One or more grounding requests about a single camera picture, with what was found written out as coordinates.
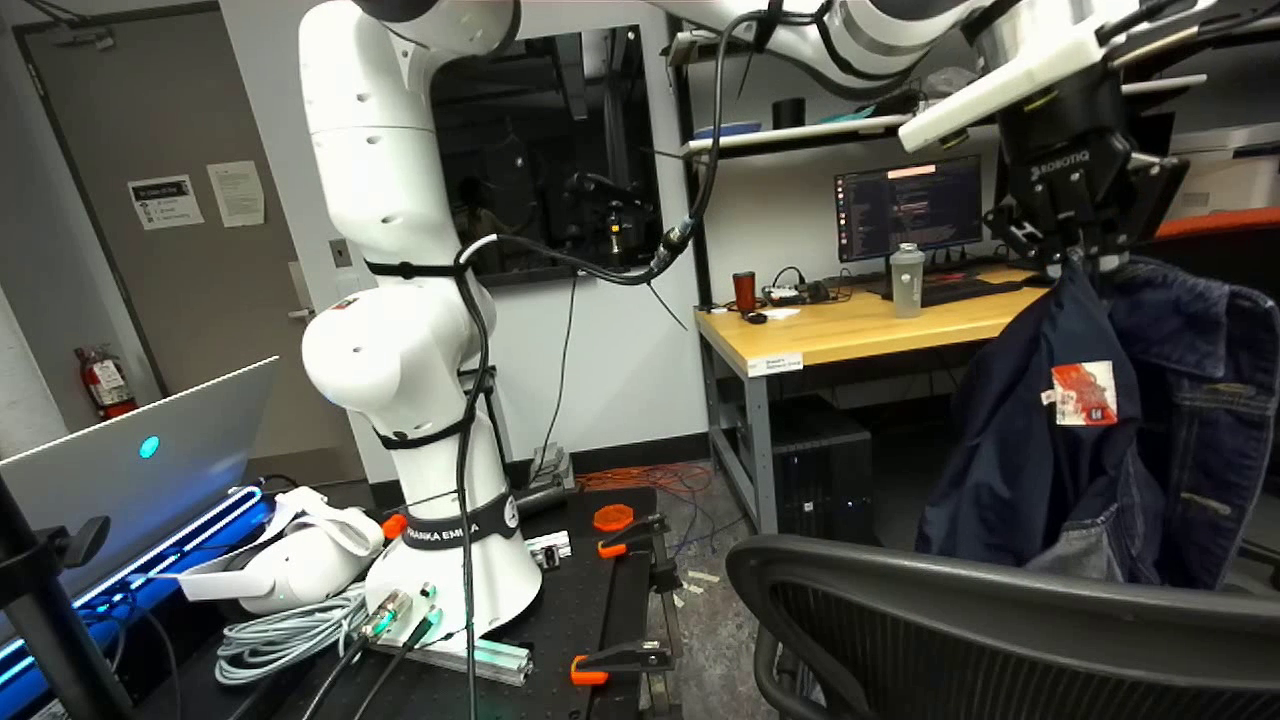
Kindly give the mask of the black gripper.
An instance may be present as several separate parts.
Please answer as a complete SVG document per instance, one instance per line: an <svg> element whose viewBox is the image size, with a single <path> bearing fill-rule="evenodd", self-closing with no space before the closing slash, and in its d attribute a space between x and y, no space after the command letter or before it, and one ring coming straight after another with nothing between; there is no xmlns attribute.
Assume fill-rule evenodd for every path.
<svg viewBox="0 0 1280 720"><path fill-rule="evenodd" d="M1063 261L1119 268L1171 207L1187 165L1171 121L1144 121L1112 71L1081 71L994 117L1001 165L989 233L1040 275Z"/></svg>

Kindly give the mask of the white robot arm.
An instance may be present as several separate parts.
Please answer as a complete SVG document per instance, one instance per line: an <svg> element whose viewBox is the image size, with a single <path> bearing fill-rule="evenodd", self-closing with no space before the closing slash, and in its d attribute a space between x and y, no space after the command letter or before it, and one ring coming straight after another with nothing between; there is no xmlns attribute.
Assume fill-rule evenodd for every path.
<svg viewBox="0 0 1280 720"><path fill-rule="evenodd" d="M838 92L885 98L936 40L971 25L994 0L833 0L789 11L762 0L647 0L666 15L719 38L729 55L742 28L762 28L762 52L798 62ZM1138 28L1156 0L1101 0L1073 20L1017 0L1028 40L978 82L917 112L899 139L922 150L1049 92L1050 82L1103 65L1103 52ZM454 62L505 52L518 38L523 0L323 0L299 20L299 98L319 192L333 224L351 240L371 288L323 308L304 332L309 382L351 415L365 415L393 458L409 499L409 534L388 542L365 577L365 604L396 597L401 618L371 639L415 648L429 639L490 632L530 610L542 590L508 480L495 428L481 413L481 382L462 385L462 362L488 362L488 296L467 268L432 117L432 82Z"/></svg>

